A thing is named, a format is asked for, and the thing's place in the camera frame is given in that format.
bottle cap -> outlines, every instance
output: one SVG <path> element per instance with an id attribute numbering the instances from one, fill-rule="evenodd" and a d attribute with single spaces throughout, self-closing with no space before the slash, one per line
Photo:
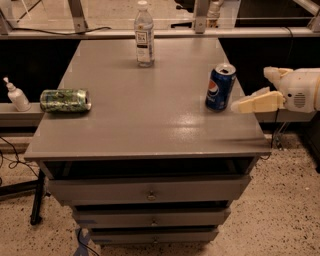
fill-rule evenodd
<path id="1" fill-rule="evenodd" d="M 138 9 L 139 9 L 139 10 L 146 10 L 146 9 L 148 9 L 148 2 L 147 2 L 147 1 L 139 1 L 139 2 L 138 2 Z"/>
<path id="2" fill-rule="evenodd" d="M 14 91 L 16 87 L 13 85 L 13 83 L 7 83 L 7 88 L 9 92 Z"/>
<path id="3" fill-rule="evenodd" d="M 16 89 L 16 87 L 13 85 L 13 83 L 9 82 L 9 78 L 8 77 L 4 77 L 3 81 L 5 81 L 7 84 L 7 88 L 9 90 L 9 92 L 14 91 Z"/>

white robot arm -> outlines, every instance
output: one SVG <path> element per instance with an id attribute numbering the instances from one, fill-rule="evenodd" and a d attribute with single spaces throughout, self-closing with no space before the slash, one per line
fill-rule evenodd
<path id="1" fill-rule="evenodd" d="M 320 68 L 264 68 L 264 76 L 277 91 L 263 88 L 231 105 L 238 113 L 272 112 L 285 108 L 310 113 L 320 110 Z"/>

green can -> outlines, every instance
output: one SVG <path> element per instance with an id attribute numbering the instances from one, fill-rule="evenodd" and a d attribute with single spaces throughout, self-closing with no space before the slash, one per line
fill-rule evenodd
<path id="1" fill-rule="evenodd" d="M 85 112 L 91 109 L 91 100 L 85 89 L 44 90 L 40 107 L 44 112 Z"/>

black cable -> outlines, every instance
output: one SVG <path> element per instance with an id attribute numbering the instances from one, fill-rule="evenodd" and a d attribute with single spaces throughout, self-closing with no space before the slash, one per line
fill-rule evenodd
<path id="1" fill-rule="evenodd" d="M 77 239 L 78 239 L 79 244 L 81 244 L 82 246 L 84 246 L 85 248 L 87 248 L 87 249 L 88 249 L 89 251 L 91 251 L 94 255 L 99 256 L 99 254 L 98 254 L 95 250 L 91 249 L 89 246 L 85 245 L 84 243 L 82 243 L 82 242 L 80 241 L 80 234 L 81 234 L 81 232 L 82 232 L 82 228 L 79 228 L 79 232 L 78 232 L 78 235 L 77 235 Z"/>
<path id="2" fill-rule="evenodd" d="M 20 18 L 18 19 L 17 23 L 19 23 L 19 21 L 22 20 L 22 19 L 24 18 L 24 16 L 27 15 L 28 12 L 32 11 L 32 10 L 33 10 L 39 3 L 41 3 L 41 2 L 42 2 L 42 0 L 39 0 L 39 1 L 36 2 L 34 5 L 32 5 L 32 6 L 30 7 L 30 9 L 28 9 L 24 14 L 22 14 L 22 15 L 20 16 Z"/>
<path id="3" fill-rule="evenodd" d="M 38 2 L 36 2 L 29 10 L 31 11 L 33 8 L 35 8 L 40 2 L 42 2 L 42 0 L 39 0 Z M 20 18 L 19 21 L 28 13 L 25 12 Z M 111 27 L 99 27 L 99 28 L 94 28 L 94 29 L 88 29 L 86 31 L 82 31 L 82 32 L 71 32 L 71 33 L 60 33 L 60 32 L 54 32 L 54 31 L 49 31 L 49 30 L 42 30 L 42 29 L 35 29 L 35 28 L 15 28 L 11 25 L 10 22 L 8 22 L 6 20 L 8 26 L 12 29 L 12 30 L 22 30 L 22 31 L 34 31 L 34 32 L 41 32 L 41 33 L 47 33 L 47 34 L 53 34 L 53 35 L 63 35 L 63 36 L 68 36 L 68 35 L 84 35 L 86 33 L 90 33 L 90 32 L 94 32 L 94 31 L 98 31 L 98 30 L 104 30 L 104 29 L 112 29 Z"/>
<path id="4" fill-rule="evenodd" d="M 6 159 L 8 160 L 10 163 L 9 163 L 9 168 L 10 169 L 14 169 L 17 167 L 18 164 L 23 164 L 25 166 L 27 166 L 32 172 L 33 174 L 38 177 L 38 175 L 34 172 L 34 170 L 31 168 L 32 165 L 30 165 L 29 163 L 30 162 L 26 162 L 26 161 L 21 161 L 20 158 L 19 158 L 19 155 L 18 155 L 18 152 L 15 148 L 15 146 L 13 144 L 11 144 L 9 141 L 5 140 L 4 138 L 0 137 L 1 140 L 3 140 L 5 143 L 7 143 L 8 145 L 10 145 L 12 148 L 13 148 L 13 151 L 14 151 L 14 154 L 15 154 L 15 159 L 16 160 L 11 160 L 9 158 L 6 158 L 3 156 L 3 153 L 2 151 L 0 150 L 0 156 L 1 156 L 1 164 L 0 164 L 0 167 L 2 166 L 3 164 L 3 159 Z"/>
<path id="5" fill-rule="evenodd" d="M 288 65 L 288 61 L 289 61 L 289 58 L 290 58 L 290 56 L 291 56 L 291 51 L 292 51 L 292 48 L 293 48 L 293 34 L 292 34 L 292 31 L 291 31 L 290 28 L 288 28 L 288 27 L 285 27 L 285 28 L 289 30 L 290 35 L 291 35 L 290 49 L 289 49 L 288 56 L 287 56 L 287 59 L 286 59 L 286 62 L 285 62 L 285 66 L 287 66 L 287 65 Z"/>
<path id="6" fill-rule="evenodd" d="M 276 116 L 275 116 L 275 118 L 274 118 L 274 122 L 273 122 L 274 124 L 276 124 L 277 121 L 278 121 L 278 114 L 279 114 L 279 108 L 277 109 Z M 274 133 L 275 133 L 275 132 L 276 132 L 276 129 L 273 130 L 272 135 L 271 135 L 270 149 L 272 149 L 272 147 L 273 147 Z M 270 155 L 269 155 L 267 158 L 260 157 L 260 159 L 262 159 L 262 160 L 268 160 L 268 159 L 270 158 L 270 156 L 271 156 L 271 153 L 270 153 Z"/>
<path id="7" fill-rule="evenodd" d="M 111 28 L 110 27 L 99 27 L 99 28 L 94 28 L 94 29 L 88 29 L 88 30 L 82 31 L 82 32 L 71 32 L 71 33 L 60 33 L 60 32 L 35 29 L 35 28 L 12 28 L 12 30 L 34 31 L 34 32 L 41 32 L 41 33 L 47 33 L 47 34 L 53 34 L 53 35 L 63 35 L 63 36 L 84 35 L 86 33 L 94 32 L 94 31 L 98 31 L 98 30 L 103 30 L 103 29 L 111 29 Z"/>

white pump bottle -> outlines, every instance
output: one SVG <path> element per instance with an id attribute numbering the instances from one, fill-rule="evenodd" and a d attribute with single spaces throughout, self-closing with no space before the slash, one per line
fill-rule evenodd
<path id="1" fill-rule="evenodd" d="M 3 80 L 7 83 L 7 88 L 9 90 L 8 97 L 16 109 L 20 112 L 29 110 L 31 108 L 31 104 L 23 91 L 16 88 L 12 83 L 9 83 L 9 79 L 7 77 L 3 78 Z"/>

